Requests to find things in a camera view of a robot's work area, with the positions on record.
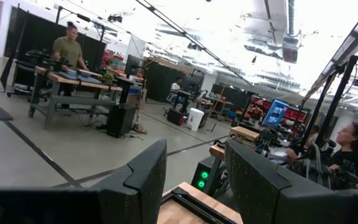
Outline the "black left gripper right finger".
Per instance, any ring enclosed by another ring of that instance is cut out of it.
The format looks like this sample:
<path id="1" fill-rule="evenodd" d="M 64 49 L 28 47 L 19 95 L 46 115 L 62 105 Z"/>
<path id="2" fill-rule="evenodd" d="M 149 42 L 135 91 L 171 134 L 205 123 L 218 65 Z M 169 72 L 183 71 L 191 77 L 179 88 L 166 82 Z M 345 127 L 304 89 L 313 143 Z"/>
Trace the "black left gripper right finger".
<path id="1" fill-rule="evenodd" d="M 233 139 L 224 157 L 245 224 L 358 224 L 358 189 L 330 190 Z"/>

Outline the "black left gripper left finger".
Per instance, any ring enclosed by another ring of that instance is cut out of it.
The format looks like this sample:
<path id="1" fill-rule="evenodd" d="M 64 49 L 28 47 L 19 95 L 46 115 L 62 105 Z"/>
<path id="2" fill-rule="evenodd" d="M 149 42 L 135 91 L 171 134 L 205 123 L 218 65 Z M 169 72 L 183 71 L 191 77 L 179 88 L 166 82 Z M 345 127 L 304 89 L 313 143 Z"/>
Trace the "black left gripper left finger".
<path id="1" fill-rule="evenodd" d="M 0 224 L 156 224 L 166 167 L 159 139 L 89 188 L 0 188 Z"/>

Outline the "black computer green lights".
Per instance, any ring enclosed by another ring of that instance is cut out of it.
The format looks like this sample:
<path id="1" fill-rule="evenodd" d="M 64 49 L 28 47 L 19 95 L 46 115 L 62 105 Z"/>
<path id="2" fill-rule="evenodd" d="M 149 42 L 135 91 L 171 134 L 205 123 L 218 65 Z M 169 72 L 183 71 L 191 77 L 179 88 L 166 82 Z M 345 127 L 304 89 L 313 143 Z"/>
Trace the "black computer green lights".
<path id="1" fill-rule="evenodd" d="M 219 167 L 214 175 L 211 171 L 215 164 Z M 225 163 L 214 156 L 209 156 L 199 161 L 191 185 L 208 195 L 216 195 L 217 191 L 225 184 L 227 175 L 225 174 Z"/>

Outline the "wooden top workbench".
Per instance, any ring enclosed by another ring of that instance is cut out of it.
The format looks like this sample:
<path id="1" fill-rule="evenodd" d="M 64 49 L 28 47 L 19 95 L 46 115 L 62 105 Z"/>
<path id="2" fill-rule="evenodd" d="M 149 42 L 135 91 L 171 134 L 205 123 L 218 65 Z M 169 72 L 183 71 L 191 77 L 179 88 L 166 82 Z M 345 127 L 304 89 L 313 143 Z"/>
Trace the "wooden top workbench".
<path id="1" fill-rule="evenodd" d="M 254 143 L 258 138 L 259 138 L 259 133 L 237 126 L 231 128 L 229 132 L 229 136 L 225 140 L 222 141 L 216 140 L 213 143 L 213 145 L 209 148 L 209 153 L 211 156 L 223 161 L 225 145 L 228 139 L 236 140 L 237 142 L 246 146 L 250 146 L 251 149 L 253 149 Z"/>

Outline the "black floor cabinet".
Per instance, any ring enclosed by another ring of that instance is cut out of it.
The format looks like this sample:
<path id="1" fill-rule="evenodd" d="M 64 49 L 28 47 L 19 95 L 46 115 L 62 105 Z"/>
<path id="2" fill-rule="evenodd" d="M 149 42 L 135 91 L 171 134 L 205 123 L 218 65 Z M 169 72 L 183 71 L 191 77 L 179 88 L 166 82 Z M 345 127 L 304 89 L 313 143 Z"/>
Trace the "black floor cabinet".
<path id="1" fill-rule="evenodd" d="M 114 105 L 109 110 L 106 121 L 106 133 L 115 138 L 127 134 L 133 124 L 136 106 L 128 104 Z"/>

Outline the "blue monitor screen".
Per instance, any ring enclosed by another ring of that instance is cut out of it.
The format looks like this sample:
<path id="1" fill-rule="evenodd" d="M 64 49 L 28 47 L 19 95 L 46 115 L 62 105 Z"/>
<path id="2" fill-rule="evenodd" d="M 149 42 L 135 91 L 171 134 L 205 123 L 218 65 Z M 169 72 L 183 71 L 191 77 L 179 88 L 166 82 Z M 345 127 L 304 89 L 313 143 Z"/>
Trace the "blue monitor screen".
<path id="1" fill-rule="evenodd" d="M 288 108 L 289 105 L 287 103 L 274 99 L 262 121 L 262 126 L 268 128 L 278 127 Z"/>

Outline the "red storage bins rack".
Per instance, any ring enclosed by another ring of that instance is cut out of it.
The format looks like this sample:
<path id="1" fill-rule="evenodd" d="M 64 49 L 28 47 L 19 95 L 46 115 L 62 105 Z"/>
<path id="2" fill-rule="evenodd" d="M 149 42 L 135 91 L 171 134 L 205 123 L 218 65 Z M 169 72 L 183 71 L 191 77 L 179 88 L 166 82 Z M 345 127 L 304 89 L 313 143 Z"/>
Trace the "red storage bins rack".
<path id="1" fill-rule="evenodd" d="M 270 109 L 270 106 L 273 101 L 272 100 L 264 100 L 258 96 L 252 96 L 250 103 L 252 105 L 254 105 L 258 101 L 262 102 L 261 109 L 264 111 L 263 116 L 265 116 L 267 111 Z M 289 119 L 289 120 L 295 121 L 297 119 L 301 123 L 304 123 L 309 117 L 310 117 L 310 112 L 308 110 L 302 110 L 301 112 L 299 112 L 298 108 L 294 108 L 292 106 L 289 106 L 283 115 L 284 120 Z"/>

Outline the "black box with red side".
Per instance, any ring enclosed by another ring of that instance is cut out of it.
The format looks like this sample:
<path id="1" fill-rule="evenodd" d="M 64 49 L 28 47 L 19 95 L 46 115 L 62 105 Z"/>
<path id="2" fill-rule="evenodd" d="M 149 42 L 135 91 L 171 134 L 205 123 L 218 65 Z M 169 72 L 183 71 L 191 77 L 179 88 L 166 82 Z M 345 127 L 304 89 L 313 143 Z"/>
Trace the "black box with red side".
<path id="1" fill-rule="evenodd" d="M 177 126 L 181 126 L 184 121 L 184 114 L 177 110 L 169 109 L 168 114 L 167 114 L 167 121 L 169 121 Z"/>

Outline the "person seated behind robot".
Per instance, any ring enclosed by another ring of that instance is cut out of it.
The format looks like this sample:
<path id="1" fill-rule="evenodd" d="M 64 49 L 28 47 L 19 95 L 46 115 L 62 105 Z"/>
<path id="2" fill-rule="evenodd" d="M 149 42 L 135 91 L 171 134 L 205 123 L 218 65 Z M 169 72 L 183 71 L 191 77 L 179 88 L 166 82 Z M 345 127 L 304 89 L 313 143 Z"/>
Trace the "person seated behind robot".
<path id="1" fill-rule="evenodd" d="M 310 146 L 302 156 L 286 148 L 288 168 L 331 190 L 355 189 L 358 186 L 358 123 L 338 132 L 335 153 Z"/>

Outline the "white trash bin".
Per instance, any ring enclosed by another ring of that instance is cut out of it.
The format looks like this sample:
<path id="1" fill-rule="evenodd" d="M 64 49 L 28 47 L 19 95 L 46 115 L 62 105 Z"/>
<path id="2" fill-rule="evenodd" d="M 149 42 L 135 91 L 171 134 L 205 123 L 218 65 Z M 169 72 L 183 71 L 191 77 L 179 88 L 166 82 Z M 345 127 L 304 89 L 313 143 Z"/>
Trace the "white trash bin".
<path id="1" fill-rule="evenodd" d="M 203 111 L 196 108 L 191 108 L 188 115 L 186 127 L 192 131 L 197 131 L 201 124 L 203 116 Z"/>

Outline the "black desk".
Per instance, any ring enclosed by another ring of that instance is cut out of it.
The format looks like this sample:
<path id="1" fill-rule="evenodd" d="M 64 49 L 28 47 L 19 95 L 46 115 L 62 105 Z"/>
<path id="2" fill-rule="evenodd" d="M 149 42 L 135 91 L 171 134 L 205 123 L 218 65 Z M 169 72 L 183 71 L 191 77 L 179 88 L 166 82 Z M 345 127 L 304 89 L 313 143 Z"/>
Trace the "black desk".
<path id="1" fill-rule="evenodd" d="M 182 104 L 181 109 L 179 112 L 186 113 L 186 107 L 188 106 L 189 99 L 196 98 L 195 95 L 192 95 L 191 93 L 188 93 L 186 91 L 181 90 L 171 90 L 171 93 L 174 94 L 174 104 L 173 108 L 175 109 L 177 107 L 177 104 Z"/>

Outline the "person seated at desk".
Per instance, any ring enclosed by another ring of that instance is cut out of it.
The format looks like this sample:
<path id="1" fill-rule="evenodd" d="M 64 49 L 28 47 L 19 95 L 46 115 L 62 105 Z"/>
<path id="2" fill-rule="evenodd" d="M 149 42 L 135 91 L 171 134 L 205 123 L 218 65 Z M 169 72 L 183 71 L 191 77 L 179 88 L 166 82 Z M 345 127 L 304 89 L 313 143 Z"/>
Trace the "person seated at desk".
<path id="1" fill-rule="evenodd" d="M 178 90 L 181 90 L 181 83 L 183 79 L 178 77 L 174 83 L 172 83 L 170 87 L 170 94 L 167 97 L 167 101 L 170 103 L 176 102 L 176 100 L 180 101 L 181 97 L 176 94 Z"/>

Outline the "hanging ceiling unit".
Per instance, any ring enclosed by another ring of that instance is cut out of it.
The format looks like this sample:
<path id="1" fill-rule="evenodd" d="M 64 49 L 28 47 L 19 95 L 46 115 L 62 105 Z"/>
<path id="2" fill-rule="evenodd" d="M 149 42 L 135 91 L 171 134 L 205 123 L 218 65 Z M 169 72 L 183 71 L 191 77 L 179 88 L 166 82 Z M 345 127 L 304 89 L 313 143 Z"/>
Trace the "hanging ceiling unit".
<path id="1" fill-rule="evenodd" d="M 283 60 L 288 63 L 297 63 L 298 59 L 298 39 L 284 37 L 282 43 Z"/>

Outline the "black rig post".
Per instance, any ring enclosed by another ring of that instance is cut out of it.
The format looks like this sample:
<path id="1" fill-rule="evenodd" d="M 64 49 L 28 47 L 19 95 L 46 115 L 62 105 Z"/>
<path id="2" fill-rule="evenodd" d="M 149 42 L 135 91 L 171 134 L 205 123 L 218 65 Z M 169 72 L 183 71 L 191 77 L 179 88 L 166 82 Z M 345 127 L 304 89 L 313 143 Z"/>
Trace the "black rig post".
<path id="1" fill-rule="evenodd" d="M 327 131 L 327 128 L 329 127 L 329 124 L 331 122 L 331 119 L 334 116 L 334 112 L 340 102 L 340 99 L 342 98 L 342 94 L 344 92 L 344 89 L 348 83 L 348 81 L 350 80 L 351 77 L 351 73 L 353 71 L 353 68 L 355 67 L 356 63 L 358 61 L 358 56 L 357 55 L 351 55 L 349 61 L 347 62 L 347 65 L 345 67 L 344 73 L 342 74 L 342 79 L 341 82 L 336 90 L 336 94 L 334 96 L 334 98 L 332 99 L 332 102 L 330 104 L 330 107 L 328 109 L 328 112 L 326 113 L 326 117 L 324 119 L 323 124 L 321 125 L 321 129 L 320 132 L 318 134 L 318 137 L 316 139 L 316 144 L 320 145 L 323 140 L 324 140 L 324 135 Z"/>

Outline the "grey frame wooden workbench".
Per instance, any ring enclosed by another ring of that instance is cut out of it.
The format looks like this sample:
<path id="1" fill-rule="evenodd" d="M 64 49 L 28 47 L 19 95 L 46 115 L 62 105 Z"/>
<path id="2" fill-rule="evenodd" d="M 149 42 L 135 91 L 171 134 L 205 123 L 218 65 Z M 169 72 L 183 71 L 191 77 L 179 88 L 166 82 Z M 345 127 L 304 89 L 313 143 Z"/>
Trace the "grey frame wooden workbench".
<path id="1" fill-rule="evenodd" d="M 40 89 L 43 81 L 49 81 L 52 84 L 48 104 L 40 104 Z M 64 96 L 60 93 L 62 84 L 74 87 L 94 88 L 94 97 L 87 98 L 82 96 Z M 28 117 L 32 118 L 36 112 L 45 117 L 44 126 L 47 128 L 52 124 L 53 118 L 59 114 L 77 114 L 86 115 L 88 118 L 93 116 L 108 115 L 102 110 L 102 107 L 108 108 L 115 104 L 113 100 L 100 100 L 101 91 L 107 90 L 111 93 L 121 92 L 122 88 L 118 86 L 105 85 L 102 83 L 90 83 L 80 79 L 69 79 L 61 76 L 59 73 L 52 72 L 42 67 L 35 67 L 34 89 L 30 97 L 30 106 Z"/>

